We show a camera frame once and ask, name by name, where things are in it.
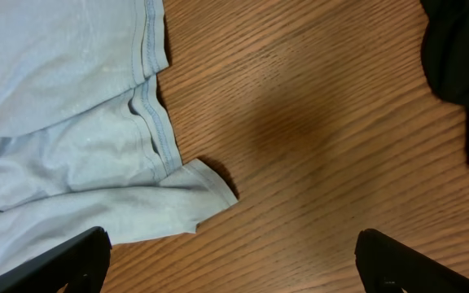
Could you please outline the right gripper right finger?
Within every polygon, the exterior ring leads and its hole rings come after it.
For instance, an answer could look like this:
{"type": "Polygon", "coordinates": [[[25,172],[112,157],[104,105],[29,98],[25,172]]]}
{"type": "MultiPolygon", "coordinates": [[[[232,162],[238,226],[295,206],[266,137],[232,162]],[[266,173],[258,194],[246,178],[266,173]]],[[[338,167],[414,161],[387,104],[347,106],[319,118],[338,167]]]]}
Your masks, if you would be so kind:
{"type": "Polygon", "coordinates": [[[361,231],[354,254],[366,293],[469,293],[469,278],[378,230],[361,231]]]}

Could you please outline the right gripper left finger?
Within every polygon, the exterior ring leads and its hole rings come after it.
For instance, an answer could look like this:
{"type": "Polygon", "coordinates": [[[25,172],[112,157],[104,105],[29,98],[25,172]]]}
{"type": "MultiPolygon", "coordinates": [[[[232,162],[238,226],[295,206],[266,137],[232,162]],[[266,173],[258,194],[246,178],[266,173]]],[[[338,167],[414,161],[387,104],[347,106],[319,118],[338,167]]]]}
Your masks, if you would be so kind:
{"type": "Polygon", "coordinates": [[[0,276],[0,293],[99,293],[110,265],[107,232],[95,226],[0,276]]]}

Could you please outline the light blue printed t-shirt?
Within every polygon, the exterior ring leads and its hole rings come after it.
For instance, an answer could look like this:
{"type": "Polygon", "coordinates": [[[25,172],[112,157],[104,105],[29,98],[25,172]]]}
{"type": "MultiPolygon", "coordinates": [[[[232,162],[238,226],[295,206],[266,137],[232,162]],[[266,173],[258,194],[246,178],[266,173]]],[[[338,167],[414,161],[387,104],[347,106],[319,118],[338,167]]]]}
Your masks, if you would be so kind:
{"type": "Polygon", "coordinates": [[[194,233],[237,201],[157,98],[161,0],[0,0],[0,275],[82,232],[194,233]]]}

